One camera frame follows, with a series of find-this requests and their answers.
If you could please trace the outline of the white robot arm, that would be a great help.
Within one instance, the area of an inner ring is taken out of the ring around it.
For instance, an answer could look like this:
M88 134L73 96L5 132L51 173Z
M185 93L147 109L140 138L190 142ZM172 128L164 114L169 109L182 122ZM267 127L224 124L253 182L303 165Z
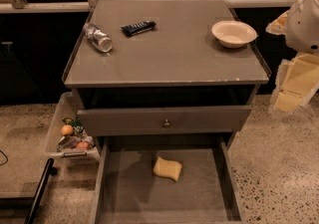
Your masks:
M297 55L278 70L272 105L293 112L309 103L319 83L319 0L296 0L290 9L266 27L266 32L283 35Z

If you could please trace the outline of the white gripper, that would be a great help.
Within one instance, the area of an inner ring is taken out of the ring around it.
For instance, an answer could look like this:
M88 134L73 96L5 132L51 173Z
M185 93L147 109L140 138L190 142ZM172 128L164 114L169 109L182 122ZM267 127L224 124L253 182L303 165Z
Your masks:
M286 34L288 12L282 13L266 27L272 35ZM316 93L319 85L319 56L300 53L289 64L281 91L274 91L271 104L274 110L293 112L311 92Z

